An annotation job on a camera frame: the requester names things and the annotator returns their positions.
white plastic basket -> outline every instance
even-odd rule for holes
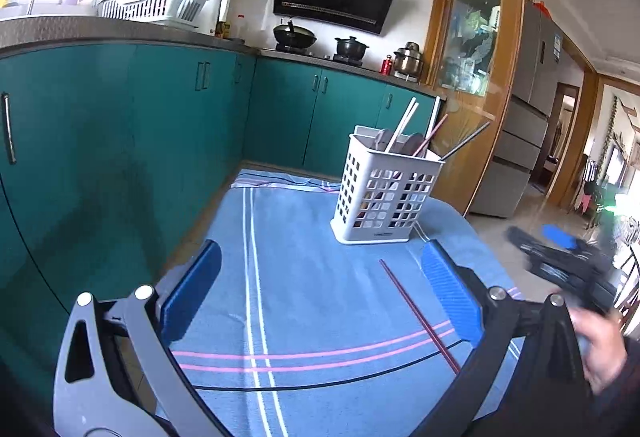
[[[120,18],[153,22],[166,26],[194,29],[194,19],[207,0],[103,0],[98,14],[103,18]]]
[[[373,146],[376,128],[356,127],[344,165],[331,227],[341,243],[406,242],[444,164],[425,158],[386,154]],[[404,143],[408,136],[398,136]]]

refrigerator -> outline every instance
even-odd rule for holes
[[[470,212],[502,218],[513,215],[545,139],[561,53],[561,29],[527,2],[506,117]]]

backsplash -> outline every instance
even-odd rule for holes
[[[403,47],[406,42],[415,42],[420,45],[420,50],[423,49],[432,5],[433,0],[393,0],[380,35],[306,18],[296,18],[294,23],[314,32],[317,40],[309,48],[314,56],[332,56],[335,54],[336,37],[355,36],[369,46],[363,59],[363,67],[377,71],[386,55],[393,57],[394,51]],[[231,0],[228,18],[232,23],[232,33],[233,21],[238,14],[244,14],[247,45],[275,47],[273,28],[286,19],[273,14],[273,0]]]

screw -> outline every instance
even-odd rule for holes
[[[507,292],[502,287],[494,286],[489,289],[489,296],[493,300],[500,301],[507,298]]]
[[[551,305],[555,307],[562,307],[564,305],[564,298],[562,298],[562,296],[560,296],[559,294],[552,294]]]
[[[91,300],[92,300],[92,296],[90,292],[81,292],[78,295],[78,305],[81,307],[89,305],[91,303]]]
[[[136,298],[138,300],[146,300],[154,293],[154,288],[150,285],[141,285],[136,289]]]

sleeve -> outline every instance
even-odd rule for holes
[[[618,377],[594,398],[603,436],[637,435],[640,427],[640,343],[625,338],[626,362]]]

